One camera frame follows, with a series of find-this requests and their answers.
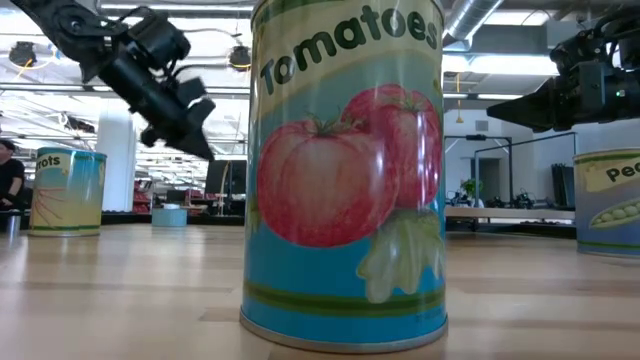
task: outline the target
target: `can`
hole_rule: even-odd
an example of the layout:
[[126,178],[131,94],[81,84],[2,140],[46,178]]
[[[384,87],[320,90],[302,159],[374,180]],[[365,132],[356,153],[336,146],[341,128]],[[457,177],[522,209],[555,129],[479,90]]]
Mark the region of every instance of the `can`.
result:
[[326,352],[434,341],[447,323],[441,6],[263,1],[252,30],[241,322]]
[[106,162],[95,152],[38,149],[29,234],[98,235]]
[[574,157],[578,250],[640,255],[640,148]]

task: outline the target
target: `peas illustration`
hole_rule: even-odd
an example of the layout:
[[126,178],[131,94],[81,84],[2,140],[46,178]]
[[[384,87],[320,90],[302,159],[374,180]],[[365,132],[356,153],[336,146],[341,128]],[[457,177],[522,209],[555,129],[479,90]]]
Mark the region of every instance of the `peas illustration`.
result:
[[589,227],[605,229],[640,220],[640,201],[633,199],[614,205],[591,219]]

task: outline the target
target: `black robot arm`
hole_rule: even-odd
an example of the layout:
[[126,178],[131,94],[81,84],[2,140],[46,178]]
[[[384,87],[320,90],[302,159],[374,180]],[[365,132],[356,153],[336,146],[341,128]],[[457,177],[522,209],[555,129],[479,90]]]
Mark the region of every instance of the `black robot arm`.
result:
[[215,108],[199,78],[179,82],[176,63],[191,44],[165,13],[139,7],[142,20],[109,20],[72,0],[11,0],[67,57],[76,61],[82,81],[100,78],[125,100],[132,113],[149,122],[142,142],[213,159],[202,123]]
[[[620,66],[613,56],[620,53]],[[487,109],[487,115],[536,132],[640,117],[640,6],[602,17],[560,43],[550,58],[557,77],[535,93]]]

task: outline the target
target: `computer monitor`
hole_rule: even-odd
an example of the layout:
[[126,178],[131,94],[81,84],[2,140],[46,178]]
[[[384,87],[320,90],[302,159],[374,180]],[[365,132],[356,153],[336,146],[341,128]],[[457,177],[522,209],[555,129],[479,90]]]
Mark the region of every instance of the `computer monitor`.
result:
[[207,171],[207,194],[244,194],[247,188],[246,160],[214,160]]
[[184,190],[167,190],[167,204],[182,204],[187,200]]

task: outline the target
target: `green stripe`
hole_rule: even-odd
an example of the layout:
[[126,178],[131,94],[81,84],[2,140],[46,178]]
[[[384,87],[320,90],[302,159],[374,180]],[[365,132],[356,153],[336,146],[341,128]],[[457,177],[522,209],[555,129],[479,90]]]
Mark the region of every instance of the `green stripe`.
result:
[[276,0],[269,5],[266,5],[268,1],[264,0],[253,17],[253,31],[255,32],[259,30],[262,25],[268,23],[274,17],[282,15],[287,11],[297,9],[302,6],[336,1],[345,0]]
[[606,243],[594,243],[587,241],[578,241],[578,244],[584,246],[592,246],[599,248],[609,248],[609,249],[627,249],[627,250],[640,250],[640,245],[629,245],[629,244],[606,244]]
[[81,225],[81,226],[31,226],[31,230],[42,231],[71,231],[71,230],[95,230],[99,229],[100,225]]
[[577,165],[595,161],[628,160],[634,158],[640,158],[640,153],[594,156],[586,159],[577,159],[575,163]]
[[104,162],[105,159],[101,155],[76,155],[73,160],[93,160],[97,162]]
[[393,296],[383,304],[364,297],[309,295],[257,285],[245,281],[247,296],[281,309],[326,316],[406,316],[434,309],[444,303],[444,287],[417,295]]

